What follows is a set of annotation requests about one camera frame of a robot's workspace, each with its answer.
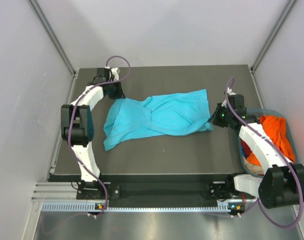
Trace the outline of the cyan t shirt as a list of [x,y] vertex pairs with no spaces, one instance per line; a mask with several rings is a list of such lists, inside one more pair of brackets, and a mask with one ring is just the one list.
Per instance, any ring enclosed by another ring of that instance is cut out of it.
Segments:
[[104,124],[104,149],[121,142],[162,135],[186,136],[212,131],[207,91],[155,95],[138,101],[116,100]]

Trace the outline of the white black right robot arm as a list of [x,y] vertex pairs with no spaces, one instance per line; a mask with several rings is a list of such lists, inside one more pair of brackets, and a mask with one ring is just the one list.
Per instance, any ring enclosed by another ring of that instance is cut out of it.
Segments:
[[227,94],[209,120],[215,126],[231,128],[259,161],[263,176],[245,173],[229,175],[225,192],[231,198],[242,193],[260,199],[267,209],[304,202],[304,166],[293,164],[265,133],[259,119],[248,114],[241,94]]

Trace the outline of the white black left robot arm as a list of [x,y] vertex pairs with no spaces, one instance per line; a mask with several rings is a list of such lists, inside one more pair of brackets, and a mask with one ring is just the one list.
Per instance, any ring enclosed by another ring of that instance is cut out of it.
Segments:
[[88,193],[94,198],[104,195],[105,186],[99,183],[101,171],[98,168],[92,141],[94,122],[92,110],[105,96],[112,100],[125,97],[119,81],[120,70],[108,66],[97,69],[97,75],[87,84],[85,90],[70,104],[61,107],[61,136],[76,156],[81,170],[81,181],[90,183]]

